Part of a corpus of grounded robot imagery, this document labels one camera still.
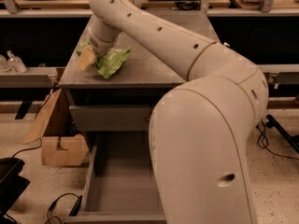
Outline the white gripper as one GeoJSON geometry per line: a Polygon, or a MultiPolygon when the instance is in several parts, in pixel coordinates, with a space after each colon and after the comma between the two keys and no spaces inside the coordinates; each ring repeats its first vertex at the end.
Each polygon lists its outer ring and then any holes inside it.
{"type": "Polygon", "coordinates": [[[96,61],[97,54],[103,55],[113,47],[112,42],[103,41],[92,32],[88,33],[87,40],[90,46],[82,49],[77,63],[77,67],[81,72],[87,70],[96,61]]]}

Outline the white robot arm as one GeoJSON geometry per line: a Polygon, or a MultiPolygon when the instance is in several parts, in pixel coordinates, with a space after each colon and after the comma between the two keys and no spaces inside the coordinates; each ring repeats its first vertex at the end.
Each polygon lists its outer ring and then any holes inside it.
{"type": "Polygon", "coordinates": [[[167,224],[257,224],[246,143],[268,104],[261,69],[206,36],[141,10],[89,0],[89,40],[108,51],[125,32],[184,79],[154,107],[149,152],[167,224]]]}

